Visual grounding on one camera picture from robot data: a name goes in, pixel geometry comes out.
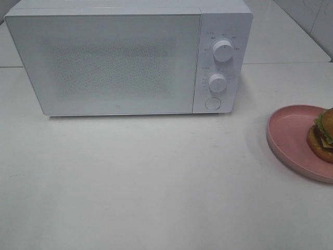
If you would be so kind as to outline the round white door button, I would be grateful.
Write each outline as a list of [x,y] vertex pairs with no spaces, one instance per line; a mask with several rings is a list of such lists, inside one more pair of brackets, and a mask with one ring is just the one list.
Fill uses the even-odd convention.
[[205,107],[209,110],[218,110],[221,106],[221,100],[217,97],[209,98],[205,102]]

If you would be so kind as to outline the pink round plate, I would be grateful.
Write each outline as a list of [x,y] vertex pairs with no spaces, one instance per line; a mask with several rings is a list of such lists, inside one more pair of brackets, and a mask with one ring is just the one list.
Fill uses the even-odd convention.
[[269,117],[266,137],[284,165],[309,179],[332,184],[332,163],[316,156],[307,143],[309,128],[324,110],[310,105],[282,107]]

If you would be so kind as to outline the toy burger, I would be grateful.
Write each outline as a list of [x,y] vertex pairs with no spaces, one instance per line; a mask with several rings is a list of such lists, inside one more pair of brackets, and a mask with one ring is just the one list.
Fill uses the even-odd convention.
[[306,140],[317,157],[332,163],[332,108],[326,109],[314,119]]

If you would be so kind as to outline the white microwave door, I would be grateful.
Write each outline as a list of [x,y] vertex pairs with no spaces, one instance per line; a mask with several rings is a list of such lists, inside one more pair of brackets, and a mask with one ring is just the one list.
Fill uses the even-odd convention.
[[190,113],[199,15],[7,17],[48,116]]

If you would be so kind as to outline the lower white microwave knob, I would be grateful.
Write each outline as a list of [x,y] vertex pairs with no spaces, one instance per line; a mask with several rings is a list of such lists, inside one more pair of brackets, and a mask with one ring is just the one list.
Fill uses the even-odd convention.
[[208,86],[211,92],[223,92],[227,87],[226,76],[222,73],[215,73],[208,78]]

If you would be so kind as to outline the white microwave knob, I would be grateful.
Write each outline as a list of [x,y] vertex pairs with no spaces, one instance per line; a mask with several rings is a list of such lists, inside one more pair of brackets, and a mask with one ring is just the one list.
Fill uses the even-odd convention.
[[223,92],[227,87],[226,76],[222,73],[215,73],[208,78],[208,86],[211,92]]
[[213,57],[216,61],[224,63],[233,57],[234,44],[230,39],[223,38],[212,45]]

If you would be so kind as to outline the upper white microwave knob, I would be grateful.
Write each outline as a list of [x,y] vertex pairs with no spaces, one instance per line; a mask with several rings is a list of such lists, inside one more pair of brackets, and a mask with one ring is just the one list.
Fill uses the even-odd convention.
[[234,44],[230,39],[223,38],[212,45],[213,57],[216,61],[224,63],[233,57]]

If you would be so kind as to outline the white microwave oven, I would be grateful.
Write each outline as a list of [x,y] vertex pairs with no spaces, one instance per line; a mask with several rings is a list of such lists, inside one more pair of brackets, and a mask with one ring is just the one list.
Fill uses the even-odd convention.
[[[253,19],[252,12],[243,1],[20,1],[9,10],[4,20],[7,24],[7,17],[12,16],[148,15],[200,16],[193,109],[190,113],[172,114],[219,114],[232,111]],[[218,62],[213,57],[212,45],[223,38],[233,42],[234,53],[227,62]],[[215,73],[226,76],[227,87],[223,92],[213,93],[209,89],[208,78]],[[221,100],[218,110],[205,107],[205,102],[212,97]]]

